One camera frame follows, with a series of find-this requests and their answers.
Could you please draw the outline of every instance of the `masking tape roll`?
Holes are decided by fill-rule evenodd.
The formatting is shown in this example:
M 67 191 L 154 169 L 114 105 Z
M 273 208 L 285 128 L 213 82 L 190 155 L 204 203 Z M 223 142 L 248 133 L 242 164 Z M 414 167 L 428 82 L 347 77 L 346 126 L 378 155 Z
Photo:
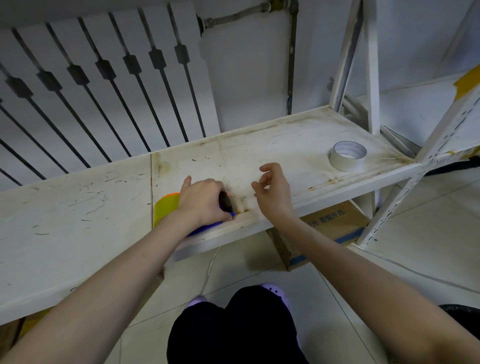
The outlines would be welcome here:
M 353 172 L 362 167 L 367 149 L 359 143 L 351 141 L 338 142 L 330 153 L 332 167 L 343 172 Z

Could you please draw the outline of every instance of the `yellow object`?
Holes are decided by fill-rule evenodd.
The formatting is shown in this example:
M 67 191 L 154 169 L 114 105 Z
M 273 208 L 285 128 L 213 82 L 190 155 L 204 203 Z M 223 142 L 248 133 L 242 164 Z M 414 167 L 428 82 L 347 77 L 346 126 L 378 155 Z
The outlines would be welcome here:
M 153 208 L 153 227 L 157 226 L 161 219 L 179 206 L 180 193 L 168 194 L 160 198 Z
M 474 69 L 468 71 L 454 83 L 456 86 L 455 100 L 468 94 L 476 85 L 480 84 L 480 64 Z

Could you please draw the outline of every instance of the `white cable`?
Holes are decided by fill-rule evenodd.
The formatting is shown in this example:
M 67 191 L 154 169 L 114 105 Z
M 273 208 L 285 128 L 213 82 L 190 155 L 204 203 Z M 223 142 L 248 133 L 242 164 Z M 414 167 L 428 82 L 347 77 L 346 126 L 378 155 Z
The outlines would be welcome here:
M 210 265 L 209 265 L 208 271 L 207 271 L 207 276 L 205 277 L 205 282 L 204 282 L 204 285 L 203 285 L 203 287 L 202 287 L 202 290 L 200 291 L 199 296 L 203 296 L 203 295 L 204 295 L 205 287 L 207 286 L 208 279 L 210 278 L 210 273 L 212 272 L 213 262 L 214 262 L 214 260 L 215 260 L 216 255 L 218 254 L 218 252 L 220 251 L 221 248 L 222 248 L 222 245 L 218 247 L 218 249 L 216 250 L 215 254 L 214 254 L 213 257 L 212 257 L 212 260 L 210 261 Z
M 371 253 L 363 248 L 360 248 L 358 245 L 356 245 L 355 243 L 351 244 L 351 246 L 355 246 L 357 249 L 360 249 L 362 250 L 363 252 L 367 253 L 367 254 L 370 254 L 370 255 L 373 255 L 377 258 L 380 258 L 380 259 L 383 259 L 383 260 L 386 260 L 387 262 L 389 263 L 392 263 L 392 264 L 395 264 L 396 266 L 399 266 L 403 269 L 406 269 L 408 270 L 409 272 L 412 272 L 412 273 L 415 273 L 421 277 L 425 277 L 425 278 L 428 278 L 428 279 L 432 279 L 432 280 L 435 280 L 437 282 L 440 282 L 440 283 L 443 283 L 443 284 L 446 284 L 446 285 L 449 285 L 449 286 L 452 286 L 452 287 L 456 287 L 456 288 L 460 288 L 462 290 L 466 290 L 466 291 L 469 291 L 469 292 L 473 292 L 473 293 L 476 293 L 476 294 L 480 294 L 480 291 L 476 291 L 476 290 L 473 290 L 472 288 L 468 288 L 468 287 L 465 287 L 465 286 L 461 286 L 460 284 L 456 284 L 456 283 L 453 283 L 453 282 L 450 282 L 450 281 L 447 281 L 447 280 L 443 280 L 443 279 L 440 279 L 440 278 L 437 278 L 437 277 L 432 277 L 432 276 L 428 276 L 426 274 L 423 274 L 423 273 L 420 273 L 420 272 L 417 272 L 416 270 L 413 270 L 409 267 L 406 267 L 404 266 L 403 264 L 400 264 L 398 262 L 396 262 L 395 260 L 391 260 L 391 259 L 388 259 L 388 258 L 385 258 L 384 256 L 381 256 L 381 255 L 377 255 L 375 253 Z

